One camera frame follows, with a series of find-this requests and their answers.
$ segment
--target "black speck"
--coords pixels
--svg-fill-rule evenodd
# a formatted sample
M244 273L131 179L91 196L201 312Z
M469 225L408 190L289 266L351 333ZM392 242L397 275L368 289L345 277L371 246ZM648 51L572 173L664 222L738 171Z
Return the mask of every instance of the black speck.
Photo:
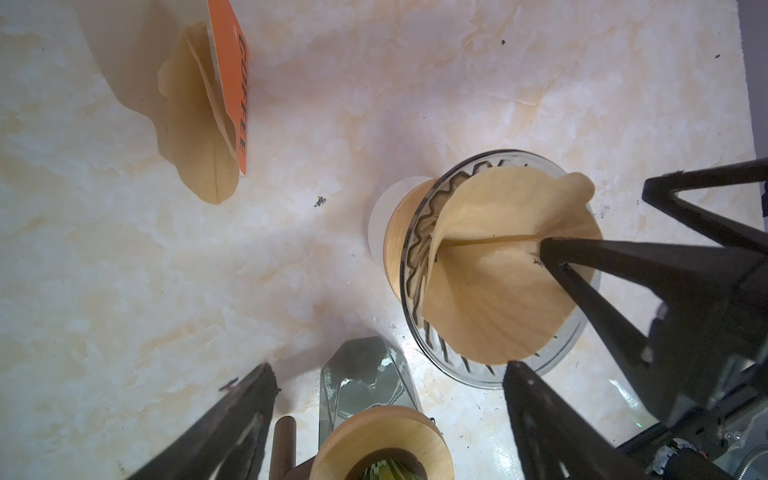
M219 392L223 392L224 390L229 390L229 389L231 389L231 388L232 388L232 385L234 385L234 384L237 382L237 380L238 380L238 379L239 379L239 377L238 377L238 376L236 376L235 378L231 379L229 382L227 382L227 384L226 384L225 386L223 386L223 387L221 387L221 388L219 389Z

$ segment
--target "marble countertop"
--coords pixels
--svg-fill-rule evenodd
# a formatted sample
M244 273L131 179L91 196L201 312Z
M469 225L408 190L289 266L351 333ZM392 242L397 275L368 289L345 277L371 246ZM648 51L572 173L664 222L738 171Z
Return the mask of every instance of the marble countertop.
M458 384L413 342L368 252L373 204L404 177L517 148L592 178L607 239L704 242L641 189L754 159L735 0L233 7L249 174L214 206L116 101L67 3L0 6L0 476L126 477L265 360L302 462L319 366L380 334L456 477L521 478L502 393ZM762 225L756 185L688 197ZM652 293L608 275L601 292L647 332ZM544 378L614 444L655 422L590 326Z

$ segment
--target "brown paper filter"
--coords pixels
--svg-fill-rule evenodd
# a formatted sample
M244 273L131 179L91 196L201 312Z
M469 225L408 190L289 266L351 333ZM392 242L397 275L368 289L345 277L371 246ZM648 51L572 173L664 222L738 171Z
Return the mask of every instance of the brown paper filter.
M214 64L205 24L185 28L158 74L168 99L168 144L181 181L201 200L220 204L237 188L240 167L234 125L214 88Z
M546 237L600 239L582 174L554 179L495 167L464 182L438 217L422 316L460 355L485 365L529 357L557 333L573 300L538 259ZM577 266L591 280L594 271Z

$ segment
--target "wooden lid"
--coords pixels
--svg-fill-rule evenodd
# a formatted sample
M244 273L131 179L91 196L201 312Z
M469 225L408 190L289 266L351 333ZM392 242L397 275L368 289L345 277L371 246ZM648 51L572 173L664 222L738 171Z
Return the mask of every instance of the wooden lid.
M413 220L413 214L419 208L419 204L424 200L427 192L438 179L427 180L423 184L411 190L400 201L384 233L384 273L389 281L389 286L395 292L398 300L400 298L400 257L402 255L402 245L406 242L406 233Z
M451 453L430 419L407 407L381 406L358 413L329 435L317 452L310 480L344 480L365 457L386 449L414 455L428 480L454 478Z

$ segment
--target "paper coffee filter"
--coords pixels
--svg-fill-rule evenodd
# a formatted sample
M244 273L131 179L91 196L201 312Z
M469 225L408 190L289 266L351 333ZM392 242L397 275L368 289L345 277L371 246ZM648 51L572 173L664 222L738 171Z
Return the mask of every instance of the paper coffee filter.
M583 174L495 167L448 199L429 252L422 316L458 354L501 365L540 350L574 301L541 265L547 237L602 238ZM590 281L594 271L576 266Z

